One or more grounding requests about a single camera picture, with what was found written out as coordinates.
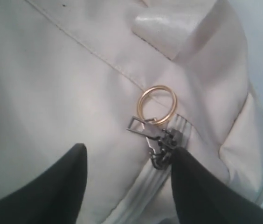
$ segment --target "metal ring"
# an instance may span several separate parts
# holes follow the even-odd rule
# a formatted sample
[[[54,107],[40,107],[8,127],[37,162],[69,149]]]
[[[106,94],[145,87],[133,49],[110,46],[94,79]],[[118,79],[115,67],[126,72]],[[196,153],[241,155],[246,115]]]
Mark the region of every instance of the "metal ring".
[[[137,104],[137,114],[138,114],[138,117],[142,120],[146,120],[144,118],[144,115],[143,115],[143,103],[144,103],[144,100],[148,97],[148,95],[154,91],[157,91],[157,90],[165,90],[167,92],[169,92],[172,96],[172,99],[173,99],[173,102],[172,102],[172,106],[171,106],[171,109],[169,111],[169,113],[164,116],[163,118],[159,119],[159,120],[154,120],[154,121],[151,121],[151,124],[153,125],[162,125],[164,123],[166,123],[167,121],[169,121],[172,116],[174,115],[175,111],[176,111],[176,108],[177,108],[177,97],[176,97],[176,94],[167,86],[165,85],[156,85],[156,86],[153,86],[151,88],[149,88],[148,90],[146,90],[143,95],[140,97],[140,99],[138,100],[138,104]]]

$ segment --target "white leather bag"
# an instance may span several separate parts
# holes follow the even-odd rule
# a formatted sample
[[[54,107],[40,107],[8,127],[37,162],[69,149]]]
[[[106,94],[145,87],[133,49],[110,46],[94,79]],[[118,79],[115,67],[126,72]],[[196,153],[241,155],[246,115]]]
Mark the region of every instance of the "white leather bag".
[[[263,111],[226,0],[0,0],[0,199],[77,142],[88,149],[78,224],[178,223],[170,168],[126,131],[143,91],[177,95],[167,124],[245,198],[263,200]],[[155,94],[145,116],[171,106]]]

